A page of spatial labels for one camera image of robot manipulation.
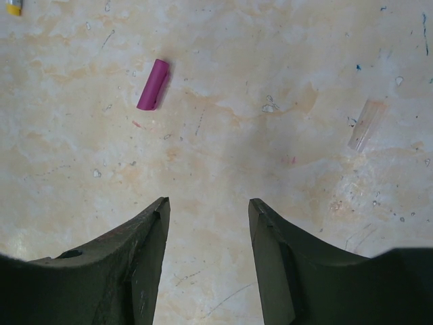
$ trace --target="pink speck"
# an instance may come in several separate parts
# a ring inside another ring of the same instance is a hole
[[[141,128],[141,125],[138,124],[137,122],[133,121],[133,124],[134,124],[136,127],[140,127],[140,128]]]

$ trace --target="pink chalk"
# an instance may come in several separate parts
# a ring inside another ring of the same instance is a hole
[[[154,67],[137,104],[139,110],[155,110],[158,107],[164,93],[164,86],[168,80],[169,68],[170,64],[167,62],[159,59],[155,60]]]

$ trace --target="white debris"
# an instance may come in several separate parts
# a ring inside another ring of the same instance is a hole
[[[395,82],[397,83],[397,87],[400,87],[401,83],[403,82],[403,77],[397,77],[395,78]]]
[[[272,104],[272,107],[273,107],[274,110],[279,110],[278,105],[273,102],[273,98],[272,98],[271,95],[266,96],[266,100]]]
[[[95,169],[93,171],[93,176],[94,176],[94,178],[100,178],[102,176],[102,174],[101,174],[100,171],[98,171],[97,169]]]
[[[266,104],[262,107],[262,112],[273,113],[273,108],[274,108],[273,105]]]

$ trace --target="yellow object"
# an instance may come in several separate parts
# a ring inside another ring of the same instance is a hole
[[[9,15],[21,16],[21,8],[17,7],[16,5],[6,3],[6,11]]]

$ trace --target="blue ink mark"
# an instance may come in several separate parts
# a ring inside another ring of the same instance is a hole
[[[355,120],[354,118],[351,118],[349,116],[347,116],[347,123],[349,124],[349,127],[354,127],[357,123],[357,120]]]
[[[426,28],[426,22],[427,22],[427,16],[425,13],[422,13],[422,24],[424,26],[424,39],[426,40],[426,53],[428,56],[428,43],[427,43],[427,28]]]

